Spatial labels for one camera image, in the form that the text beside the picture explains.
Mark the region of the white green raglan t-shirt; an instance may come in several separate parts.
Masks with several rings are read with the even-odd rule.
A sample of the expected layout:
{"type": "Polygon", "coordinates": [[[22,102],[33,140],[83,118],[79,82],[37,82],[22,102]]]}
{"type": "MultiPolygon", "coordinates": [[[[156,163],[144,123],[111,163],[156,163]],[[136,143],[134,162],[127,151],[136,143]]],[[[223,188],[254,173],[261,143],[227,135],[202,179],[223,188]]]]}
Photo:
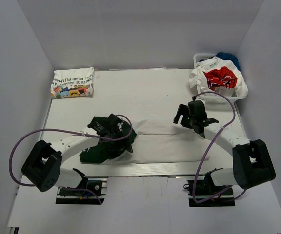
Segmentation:
{"type": "Polygon", "coordinates": [[[133,152],[106,153],[95,146],[80,153],[84,164],[148,164],[200,161],[209,140],[193,130],[164,120],[134,120],[133,152]]]}

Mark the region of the white red print t-shirt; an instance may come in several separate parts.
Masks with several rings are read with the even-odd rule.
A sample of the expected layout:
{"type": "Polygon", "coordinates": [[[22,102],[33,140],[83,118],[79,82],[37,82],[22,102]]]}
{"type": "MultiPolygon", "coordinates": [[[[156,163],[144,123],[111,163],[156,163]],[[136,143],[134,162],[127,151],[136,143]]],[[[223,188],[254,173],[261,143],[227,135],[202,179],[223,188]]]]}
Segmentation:
{"type": "Polygon", "coordinates": [[[198,62],[189,75],[190,88],[214,91],[226,97],[246,97],[248,88],[241,71],[230,60],[214,56],[198,62]]]}

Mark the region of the blue t-shirt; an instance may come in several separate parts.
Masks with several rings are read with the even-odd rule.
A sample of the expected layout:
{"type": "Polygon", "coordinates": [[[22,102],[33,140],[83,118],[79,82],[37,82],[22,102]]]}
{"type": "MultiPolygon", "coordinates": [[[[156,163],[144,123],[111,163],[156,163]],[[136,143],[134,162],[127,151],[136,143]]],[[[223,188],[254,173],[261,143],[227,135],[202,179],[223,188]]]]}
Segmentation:
{"type": "Polygon", "coordinates": [[[238,61],[237,57],[234,56],[233,54],[225,53],[225,52],[219,52],[215,56],[220,58],[220,59],[222,59],[222,60],[230,60],[230,61],[232,61],[233,64],[237,67],[237,69],[239,71],[241,71],[241,67],[240,67],[239,61],[238,61]]]}

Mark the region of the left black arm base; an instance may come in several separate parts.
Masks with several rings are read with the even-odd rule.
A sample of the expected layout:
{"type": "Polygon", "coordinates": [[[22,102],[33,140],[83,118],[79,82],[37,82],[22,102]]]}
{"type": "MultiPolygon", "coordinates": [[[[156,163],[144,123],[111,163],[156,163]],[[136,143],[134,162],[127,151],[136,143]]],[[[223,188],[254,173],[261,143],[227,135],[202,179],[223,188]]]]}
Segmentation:
{"type": "Polygon", "coordinates": [[[84,190],[71,191],[58,188],[56,204],[64,205],[101,205],[107,192],[106,178],[89,179],[84,190]]]}

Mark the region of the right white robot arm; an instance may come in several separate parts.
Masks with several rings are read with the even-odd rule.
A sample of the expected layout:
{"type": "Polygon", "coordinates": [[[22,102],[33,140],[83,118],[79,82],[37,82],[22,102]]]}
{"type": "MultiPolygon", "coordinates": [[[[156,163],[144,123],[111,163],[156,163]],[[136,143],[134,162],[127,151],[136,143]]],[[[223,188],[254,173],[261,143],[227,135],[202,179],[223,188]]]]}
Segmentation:
{"type": "Polygon", "coordinates": [[[232,157],[231,168],[213,169],[205,174],[204,187],[208,193],[214,195],[223,187],[233,185],[246,190],[275,179],[276,172],[265,142],[243,138],[218,120],[208,118],[202,101],[180,104],[173,123],[213,141],[232,157]]]}

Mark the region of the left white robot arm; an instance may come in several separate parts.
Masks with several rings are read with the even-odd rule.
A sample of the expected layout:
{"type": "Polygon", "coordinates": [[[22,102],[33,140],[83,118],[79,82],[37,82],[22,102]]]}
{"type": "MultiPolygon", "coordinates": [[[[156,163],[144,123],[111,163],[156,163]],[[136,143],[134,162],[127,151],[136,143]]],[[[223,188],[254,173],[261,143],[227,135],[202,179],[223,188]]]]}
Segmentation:
{"type": "Polygon", "coordinates": [[[107,160],[132,152],[137,134],[131,122],[122,115],[93,117],[80,132],[54,143],[38,141],[24,162],[22,173],[41,192],[53,186],[71,188],[81,195],[87,190],[87,177],[78,169],[64,169],[62,164],[79,154],[80,161],[102,164],[107,160]]]}

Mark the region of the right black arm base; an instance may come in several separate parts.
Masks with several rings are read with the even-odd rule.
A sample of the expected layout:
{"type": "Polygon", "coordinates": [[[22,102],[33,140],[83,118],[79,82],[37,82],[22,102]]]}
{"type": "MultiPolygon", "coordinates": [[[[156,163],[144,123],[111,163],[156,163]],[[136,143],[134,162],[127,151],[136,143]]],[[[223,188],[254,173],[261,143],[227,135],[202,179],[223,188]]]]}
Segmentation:
{"type": "MultiPolygon", "coordinates": [[[[214,183],[210,180],[210,173],[217,171],[217,169],[214,169],[212,171],[207,172],[204,176],[199,175],[198,180],[196,182],[196,188],[195,188],[195,197],[197,200],[202,200],[205,198],[208,198],[211,195],[214,195],[215,193],[220,192],[221,190],[224,190],[228,188],[228,186],[215,186],[214,183]]],[[[193,200],[193,184],[194,179],[187,180],[187,183],[184,184],[183,189],[188,192],[188,201],[189,201],[189,207],[233,207],[235,206],[234,202],[234,193],[233,189],[229,187],[228,190],[226,190],[224,193],[215,196],[214,198],[211,198],[210,200],[207,200],[203,203],[196,203],[193,200]]]]}

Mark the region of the white plastic basket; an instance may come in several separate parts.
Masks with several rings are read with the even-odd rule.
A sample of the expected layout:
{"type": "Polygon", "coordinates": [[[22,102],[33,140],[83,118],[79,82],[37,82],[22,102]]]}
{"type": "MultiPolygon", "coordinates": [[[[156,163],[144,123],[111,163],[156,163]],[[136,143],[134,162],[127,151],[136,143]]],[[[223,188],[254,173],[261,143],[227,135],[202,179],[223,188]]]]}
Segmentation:
{"type": "MultiPolygon", "coordinates": [[[[193,56],[193,62],[194,62],[194,68],[196,68],[196,64],[198,62],[210,59],[214,57],[216,54],[207,54],[207,53],[199,53],[195,54],[193,56]]],[[[201,92],[199,88],[194,87],[197,89],[197,93],[200,94],[200,98],[203,99],[206,102],[211,102],[211,103],[226,103],[227,100],[230,100],[231,102],[235,102],[239,99],[244,99],[245,97],[237,97],[236,95],[233,95],[231,97],[226,97],[220,93],[214,92],[214,91],[205,91],[201,92]]]]}

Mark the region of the folded white cartoon t-shirt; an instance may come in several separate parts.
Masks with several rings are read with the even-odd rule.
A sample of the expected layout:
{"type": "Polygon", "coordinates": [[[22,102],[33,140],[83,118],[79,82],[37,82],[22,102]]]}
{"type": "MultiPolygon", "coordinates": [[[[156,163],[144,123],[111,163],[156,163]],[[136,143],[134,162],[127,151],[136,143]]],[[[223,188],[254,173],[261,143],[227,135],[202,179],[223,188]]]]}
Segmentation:
{"type": "Polygon", "coordinates": [[[55,70],[50,88],[51,98],[92,97],[94,78],[94,67],[55,70]]]}

